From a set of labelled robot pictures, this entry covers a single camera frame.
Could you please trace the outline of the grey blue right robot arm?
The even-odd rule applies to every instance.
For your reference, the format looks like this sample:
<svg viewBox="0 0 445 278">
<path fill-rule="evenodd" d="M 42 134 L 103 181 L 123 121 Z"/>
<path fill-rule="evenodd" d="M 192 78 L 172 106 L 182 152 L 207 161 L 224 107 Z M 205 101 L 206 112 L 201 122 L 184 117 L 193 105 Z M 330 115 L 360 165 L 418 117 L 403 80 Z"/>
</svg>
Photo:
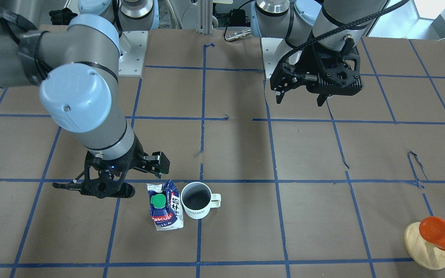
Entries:
<svg viewBox="0 0 445 278">
<path fill-rule="evenodd" d="M 38 86 L 39 99 L 58 126 L 87 149 L 84 171 L 54 188 L 82 195 L 130 198 L 129 170 L 168 174 L 162 152 L 145 153 L 118 105 L 121 37 L 158 26 L 155 0 L 85 0 L 79 14 L 49 14 L 66 30 L 39 29 L 41 0 L 0 0 L 0 88 Z"/>
</svg>

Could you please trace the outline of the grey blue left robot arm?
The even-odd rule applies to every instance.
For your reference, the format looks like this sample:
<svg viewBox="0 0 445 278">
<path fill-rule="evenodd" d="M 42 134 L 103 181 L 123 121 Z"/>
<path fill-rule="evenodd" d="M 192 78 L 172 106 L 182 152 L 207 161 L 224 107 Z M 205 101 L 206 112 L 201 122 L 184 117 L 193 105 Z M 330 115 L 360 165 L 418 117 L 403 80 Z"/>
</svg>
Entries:
<svg viewBox="0 0 445 278">
<path fill-rule="evenodd" d="M 305 86 L 318 106 L 363 89 L 357 43 L 391 9 L 388 0 L 255 0 L 251 31 L 281 39 L 270 86 L 277 103 Z"/>
</svg>

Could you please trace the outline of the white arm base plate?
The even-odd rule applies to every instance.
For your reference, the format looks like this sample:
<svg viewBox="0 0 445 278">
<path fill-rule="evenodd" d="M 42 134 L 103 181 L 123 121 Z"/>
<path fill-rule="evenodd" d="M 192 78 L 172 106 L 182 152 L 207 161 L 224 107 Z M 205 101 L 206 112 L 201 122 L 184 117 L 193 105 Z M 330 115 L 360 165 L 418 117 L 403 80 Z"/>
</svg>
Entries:
<svg viewBox="0 0 445 278">
<path fill-rule="evenodd" d="M 148 41 L 147 31 L 122 32 L 119 38 L 120 77 L 141 77 L 143 75 L 146 47 Z"/>
<path fill-rule="evenodd" d="M 271 75 L 274 72 L 277 62 L 281 59 L 283 54 L 277 54 L 277 50 L 283 43 L 283 38 L 277 37 L 262 37 L 261 38 L 261 49 L 262 49 L 262 59 L 265 71 L 265 80 L 270 81 Z"/>
</svg>

